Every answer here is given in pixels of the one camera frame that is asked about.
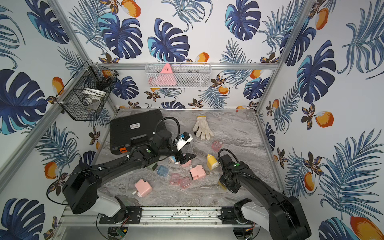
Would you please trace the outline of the yellow pencil sharpener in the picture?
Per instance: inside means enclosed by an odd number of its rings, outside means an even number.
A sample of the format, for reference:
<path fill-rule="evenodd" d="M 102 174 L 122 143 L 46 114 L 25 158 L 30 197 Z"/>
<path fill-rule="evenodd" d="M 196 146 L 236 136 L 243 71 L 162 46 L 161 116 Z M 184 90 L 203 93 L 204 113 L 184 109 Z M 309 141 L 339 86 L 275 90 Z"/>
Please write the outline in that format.
<path fill-rule="evenodd" d="M 212 171 L 219 166 L 219 162 L 217 161 L 217 159 L 213 155 L 208 154 L 207 155 L 207 166 L 208 166 L 209 170 Z"/>

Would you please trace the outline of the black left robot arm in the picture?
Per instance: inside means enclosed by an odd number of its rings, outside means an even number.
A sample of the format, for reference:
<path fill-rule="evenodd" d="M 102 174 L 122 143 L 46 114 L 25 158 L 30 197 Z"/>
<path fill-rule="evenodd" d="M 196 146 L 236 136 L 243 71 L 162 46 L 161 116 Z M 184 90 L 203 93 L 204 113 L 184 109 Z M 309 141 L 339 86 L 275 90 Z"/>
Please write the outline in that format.
<path fill-rule="evenodd" d="M 161 130 L 154 135 L 152 141 L 132 148 L 125 157 L 98 165 L 78 164 L 63 187 L 68 206 L 75 215 L 93 211 L 111 218 L 123 213 L 123 202 L 116 197 L 103 196 L 99 188 L 117 177 L 144 169 L 168 157 L 175 157 L 180 164 L 187 163 L 196 155 L 184 154 L 182 148 L 192 140 L 193 136 L 187 132 L 173 140 L 171 132 Z"/>

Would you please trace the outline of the clear wall-mounted shelf bin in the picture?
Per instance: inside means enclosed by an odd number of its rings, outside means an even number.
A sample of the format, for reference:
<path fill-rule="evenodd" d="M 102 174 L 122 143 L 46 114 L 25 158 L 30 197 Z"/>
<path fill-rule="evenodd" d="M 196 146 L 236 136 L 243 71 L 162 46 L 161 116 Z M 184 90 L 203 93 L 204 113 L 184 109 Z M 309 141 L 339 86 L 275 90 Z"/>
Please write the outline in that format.
<path fill-rule="evenodd" d="M 177 80 L 176 86 L 157 86 L 156 77 L 166 63 L 146 63 L 145 73 L 149 76 L 151 88 L 203 88 L 210 86 L 212 65 L 208 62 L 170 63 Z"/>

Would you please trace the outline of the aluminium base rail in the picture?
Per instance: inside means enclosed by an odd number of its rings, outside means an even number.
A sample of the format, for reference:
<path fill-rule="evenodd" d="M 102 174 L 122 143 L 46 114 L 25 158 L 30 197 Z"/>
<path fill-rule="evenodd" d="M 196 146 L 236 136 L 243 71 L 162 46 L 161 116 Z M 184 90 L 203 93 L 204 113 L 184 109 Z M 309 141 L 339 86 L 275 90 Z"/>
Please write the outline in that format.
<path fill-rule="evenodd" d="M 269 229 L 265 208 L 253 202 L 245 204 L 246 223 L 236 220 L 234 207 L 128 207 L 128 219 L 115 223 L 112 219 L 87 212 L 75 215 L 66 208 L 59 225 L 63 227 L 250 227 Z"/>

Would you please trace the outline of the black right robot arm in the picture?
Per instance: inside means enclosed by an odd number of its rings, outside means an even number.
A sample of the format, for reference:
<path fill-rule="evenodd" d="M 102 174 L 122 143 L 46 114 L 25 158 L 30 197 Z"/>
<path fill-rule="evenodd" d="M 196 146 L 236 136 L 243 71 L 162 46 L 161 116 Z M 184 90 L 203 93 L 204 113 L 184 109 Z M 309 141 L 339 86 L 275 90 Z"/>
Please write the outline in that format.
<path fill-rule="evenodd" d="M 259 206 L 250 199 L 237 202 L 234 221 L 253 222 L 267 230 L 273 240 L 306 240 L 312 235 L 296 197 L 288 197 L 270 187 L 232 151 L 221 149 L 218 158 L 223 171 L 220 183 L 234 194 L 245 188 L 261 204 Z"/>

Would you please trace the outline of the blue clear sharpener tray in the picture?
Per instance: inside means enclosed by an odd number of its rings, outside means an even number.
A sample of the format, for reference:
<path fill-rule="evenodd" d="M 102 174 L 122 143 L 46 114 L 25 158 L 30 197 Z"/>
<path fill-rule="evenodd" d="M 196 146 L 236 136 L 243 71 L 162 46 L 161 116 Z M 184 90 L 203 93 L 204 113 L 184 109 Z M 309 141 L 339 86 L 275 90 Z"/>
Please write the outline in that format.
<path fill-rule="evenodd" d="M 162 177 L 166 177 L 169 173 L 169 169 L 165 166 L 159 166 L 157 174 Z"/>

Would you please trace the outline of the white knit work glove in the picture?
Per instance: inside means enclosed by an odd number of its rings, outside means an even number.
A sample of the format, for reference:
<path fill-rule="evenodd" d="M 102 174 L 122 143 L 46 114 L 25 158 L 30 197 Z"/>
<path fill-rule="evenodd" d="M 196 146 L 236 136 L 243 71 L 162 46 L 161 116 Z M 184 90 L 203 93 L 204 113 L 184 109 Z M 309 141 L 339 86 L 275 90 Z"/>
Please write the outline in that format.
<path fill-rule="evenodd" d="M 197 117 L 197 121 L 193 127 L 196 137 L 201 138 L 202 141 L 210 140 L 214 136 L 211 131 L 207 118 L 205 116 Z"/>

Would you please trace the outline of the pink pencil sharpener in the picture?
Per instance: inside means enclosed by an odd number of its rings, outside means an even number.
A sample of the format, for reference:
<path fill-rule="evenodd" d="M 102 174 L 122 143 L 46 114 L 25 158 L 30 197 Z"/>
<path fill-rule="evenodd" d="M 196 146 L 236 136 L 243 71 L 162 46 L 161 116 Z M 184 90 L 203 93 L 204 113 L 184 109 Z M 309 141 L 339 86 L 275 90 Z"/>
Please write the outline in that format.
<path fill-rule="evenodd" d="M 136 188 L 137 195 L 140 198 L 147 196 L 153 191 L 153 188 L 150 185 L 150 183 L 144 181 L 143 179 L 140 179 L 138 182 L 135 183 L 135 188 Z"/>
<path fill-rule="evenodd" d="M 192 161 L 189 160 L 189 161 L 187 161 L 185 164 L 181 164 L 181 167 L 182 167 L 182 168 L 188 168 L 188 167 L 191 166 L 191 164 L 192 164 Z"/>
<path fill-rule="evenodd" d="M 202 165 L 196 165 L 190 169 L 190 174 L 193 181 L 200 180 L 206 177 L 206 172 Z"/>

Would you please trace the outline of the pink clear sharpener tray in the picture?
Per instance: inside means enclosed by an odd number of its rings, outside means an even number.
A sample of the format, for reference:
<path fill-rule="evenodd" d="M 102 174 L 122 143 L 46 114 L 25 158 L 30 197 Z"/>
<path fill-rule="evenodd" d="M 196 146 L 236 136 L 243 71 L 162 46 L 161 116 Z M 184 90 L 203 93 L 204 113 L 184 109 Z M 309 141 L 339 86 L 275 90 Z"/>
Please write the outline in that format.
<path fill-rule="evenodd" d="M 181 178 L 179 180 L 179 185 L 182 189 L 189 188 L 192 184 L 192 181 L 189 177 Z"/>
<path fill-rule="evenodd" d="M 180 174 L 177 173 L 171 173 L 171 178 L 170 178 L 170 184 L 171 185 L 179 185 L 180 184 Z"/>

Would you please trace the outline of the clear red-rimmed sharpener tray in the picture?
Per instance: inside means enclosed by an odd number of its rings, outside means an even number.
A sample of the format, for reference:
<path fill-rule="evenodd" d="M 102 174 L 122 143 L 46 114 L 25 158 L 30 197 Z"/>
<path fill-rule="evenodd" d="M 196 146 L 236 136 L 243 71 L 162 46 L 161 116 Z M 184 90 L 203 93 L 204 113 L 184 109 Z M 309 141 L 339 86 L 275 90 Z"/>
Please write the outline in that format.
<path fill-rule="evenodd" d="M 212 143 L 212 150 L 216 153 L 218 153 L 222 148 L 222 143 L 220 141 L 213 141 Z"/>

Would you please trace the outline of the black plastic tool case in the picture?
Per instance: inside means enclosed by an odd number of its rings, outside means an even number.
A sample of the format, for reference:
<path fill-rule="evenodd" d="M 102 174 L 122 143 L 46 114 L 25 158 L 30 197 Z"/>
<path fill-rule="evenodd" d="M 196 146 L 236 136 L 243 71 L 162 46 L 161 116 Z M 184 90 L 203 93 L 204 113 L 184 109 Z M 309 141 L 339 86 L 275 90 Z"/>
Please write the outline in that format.
<path fill-rule="evenodd" d="M 130 152 L 148 144 L 154 137 L 155 127 L 163 118 L 160 110 L 151 110 L 119 117 L 110 122 L 110 151 L 114 155 Z"/>

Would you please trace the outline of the pink triangular object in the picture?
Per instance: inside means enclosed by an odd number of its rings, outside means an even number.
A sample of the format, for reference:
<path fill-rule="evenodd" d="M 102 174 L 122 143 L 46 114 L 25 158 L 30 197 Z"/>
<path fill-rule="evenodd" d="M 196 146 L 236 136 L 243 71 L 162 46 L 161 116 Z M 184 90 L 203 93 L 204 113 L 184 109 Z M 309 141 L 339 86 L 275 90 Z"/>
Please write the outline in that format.
<path fill-rule="evenodd" d="M 166 63 L 164 65 L 160 74 L 156 77 L 155 85 L 157 86 L 176 86 L 177 85 L 177 80 L 170 63 Z"/>

